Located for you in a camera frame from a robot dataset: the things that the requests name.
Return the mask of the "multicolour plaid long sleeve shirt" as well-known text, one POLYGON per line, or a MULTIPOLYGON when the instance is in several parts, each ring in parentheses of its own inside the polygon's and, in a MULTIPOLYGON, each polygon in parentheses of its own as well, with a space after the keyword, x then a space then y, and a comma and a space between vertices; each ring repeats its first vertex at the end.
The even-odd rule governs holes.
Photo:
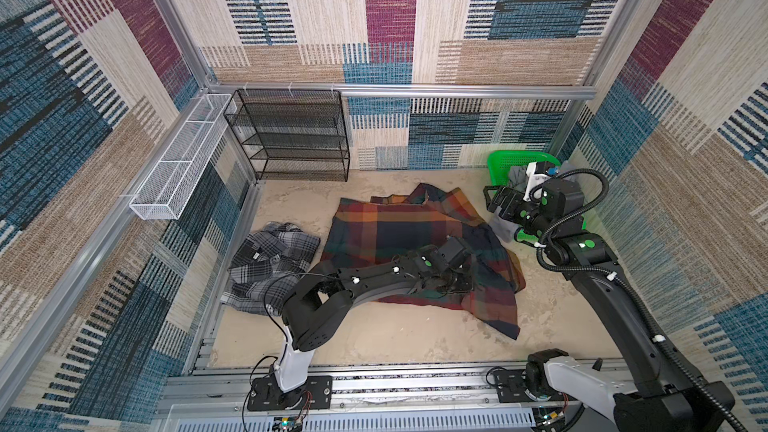
POLYGON ((424 291, 385 303, 463 310, 511 339, 520 333, 515 294, 525 288, 517 256, 507 250, 463 191, 421 183, 409 195, 343 198, 333 216, 321 259, 340 268, 379 265, 452 237, 471 248, 478 267, 466 294, 424 291))

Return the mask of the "grey plaid long sleeve shirt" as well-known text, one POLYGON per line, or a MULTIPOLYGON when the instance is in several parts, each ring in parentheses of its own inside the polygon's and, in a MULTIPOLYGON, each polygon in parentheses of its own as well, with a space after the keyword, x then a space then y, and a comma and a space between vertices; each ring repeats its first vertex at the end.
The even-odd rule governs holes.
POLYGON ((250 233, 235 253, 221 303, 240 312, 280 316, 288 293, 309 271, 320 245, 320 237, 293 223, 267 223, 250 233))

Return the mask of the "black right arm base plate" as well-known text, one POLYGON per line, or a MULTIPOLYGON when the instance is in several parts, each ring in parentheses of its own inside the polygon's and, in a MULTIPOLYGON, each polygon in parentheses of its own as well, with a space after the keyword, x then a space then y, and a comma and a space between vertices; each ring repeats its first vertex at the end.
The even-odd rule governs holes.
POLYGON ((581 404, 575 397, 566 397, 560 392, 552 393, 546 397, 535 397, 527 390, 523 369, 493 367, 486 373, 485 380, 496 391, 501 403, 551 403, 568 406, 581 404))

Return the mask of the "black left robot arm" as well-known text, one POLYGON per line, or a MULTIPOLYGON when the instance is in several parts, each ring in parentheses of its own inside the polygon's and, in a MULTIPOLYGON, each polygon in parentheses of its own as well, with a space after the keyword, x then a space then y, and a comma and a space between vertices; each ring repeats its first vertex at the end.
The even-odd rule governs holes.
POLYGON ((473 291, 478 268, 469 244, 457 237, 378 265, 339 268, 330 261, 318 263, 287 293, 276 322, 284 335, 272 366, 276 387, 283 394, 303 392, 314 351, 334 336, 354 307, 423 291, 440 298, 464 296, 473 291))

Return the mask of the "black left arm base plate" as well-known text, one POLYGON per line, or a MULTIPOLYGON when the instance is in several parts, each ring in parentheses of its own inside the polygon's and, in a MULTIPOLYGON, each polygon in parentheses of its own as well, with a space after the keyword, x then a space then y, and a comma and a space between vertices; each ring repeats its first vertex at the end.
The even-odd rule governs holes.
POLYGON ((245 409, 248 412, 329 409, 332 391, 333 377, 330 375, 310 375, 303 385, 289 392, 283 391, 277 379, 270 375, 252 382, 245 409))

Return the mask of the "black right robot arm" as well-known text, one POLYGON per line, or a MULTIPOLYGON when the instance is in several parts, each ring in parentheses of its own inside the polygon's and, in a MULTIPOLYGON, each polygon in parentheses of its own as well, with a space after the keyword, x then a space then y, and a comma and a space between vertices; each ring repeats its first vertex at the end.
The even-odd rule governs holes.
POLYGON ((611 336, 632 377, 629 386, 550 353, 538 385, 580 400, 620 431, 716 431, 744 425, 735 398, 721 381, 709 382, 675 346, 628 283, 615 252, 583 227, 583 216, 608 195, 600 172, 561 173, 523 193, 507 186, 483 190, 486 208, 535 237, 539 265, 560 273, 587 300, 611 336))

